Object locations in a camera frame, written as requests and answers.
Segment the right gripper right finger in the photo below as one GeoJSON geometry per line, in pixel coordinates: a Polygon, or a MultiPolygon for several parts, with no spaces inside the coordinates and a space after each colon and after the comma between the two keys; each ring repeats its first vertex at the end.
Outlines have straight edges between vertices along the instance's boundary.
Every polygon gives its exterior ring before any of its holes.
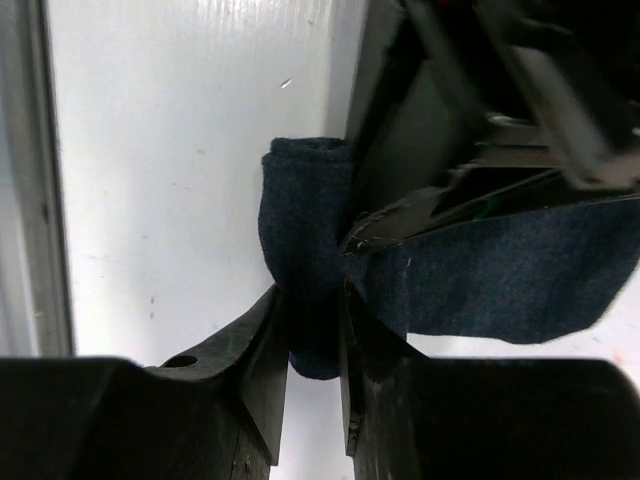
{"type": "Polygon", "coordinates": [[[359,479],[635,479],[639,396],[596,359],[430,358],[340,291],[345,449],[359,479]]]}

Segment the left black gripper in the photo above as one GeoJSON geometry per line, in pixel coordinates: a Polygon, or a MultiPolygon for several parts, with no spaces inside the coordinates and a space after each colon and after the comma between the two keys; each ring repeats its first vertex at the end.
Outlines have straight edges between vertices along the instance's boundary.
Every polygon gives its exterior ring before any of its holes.
{"type": "Polygon", "coordinates": [[[636,186],[638,3],[371,2],[347,124],[356,170],[345,224],[474,169],[474,143],[517,109],[573,184],[636,186]]]}

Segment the navy blue patterned sock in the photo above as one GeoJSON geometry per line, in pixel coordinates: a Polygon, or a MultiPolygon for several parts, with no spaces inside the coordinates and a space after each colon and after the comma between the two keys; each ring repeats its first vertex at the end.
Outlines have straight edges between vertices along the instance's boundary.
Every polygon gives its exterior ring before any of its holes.
{"type": "Polygon", "coordinates": [[[354,170],[334,138],[273,140],[258,218],[266,265],[286,301],[288,348],[302,376],[339,373],[345,279],[400,336],[549,341],[591,327],[639,259],[635,200],[534,211],[345,256],[337,231],[354,170]]]}

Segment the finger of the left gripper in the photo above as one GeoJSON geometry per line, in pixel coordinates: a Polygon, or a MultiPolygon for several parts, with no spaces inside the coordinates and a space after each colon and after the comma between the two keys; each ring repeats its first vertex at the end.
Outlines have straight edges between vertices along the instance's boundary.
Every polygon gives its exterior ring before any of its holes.
{"type": "Polygon", "coordinates": [[[340,249],[370,255],[463,224],[638,197],[638,176],[626,187],[595,180],[579,187],[559,169],[476,168],[457,172],[444,187],[417,189],[372,213],[360,213],[340,249]]]}

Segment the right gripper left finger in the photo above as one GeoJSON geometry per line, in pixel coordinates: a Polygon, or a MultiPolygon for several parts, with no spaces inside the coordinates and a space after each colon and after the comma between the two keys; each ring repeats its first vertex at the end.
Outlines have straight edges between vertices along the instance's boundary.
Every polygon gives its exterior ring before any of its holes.
{"type": "Polygon", "coordinates": [[[278,462],[288,350],[282,296],[159,367],[1,362],[5,479],[265,479],[278,462]]]}

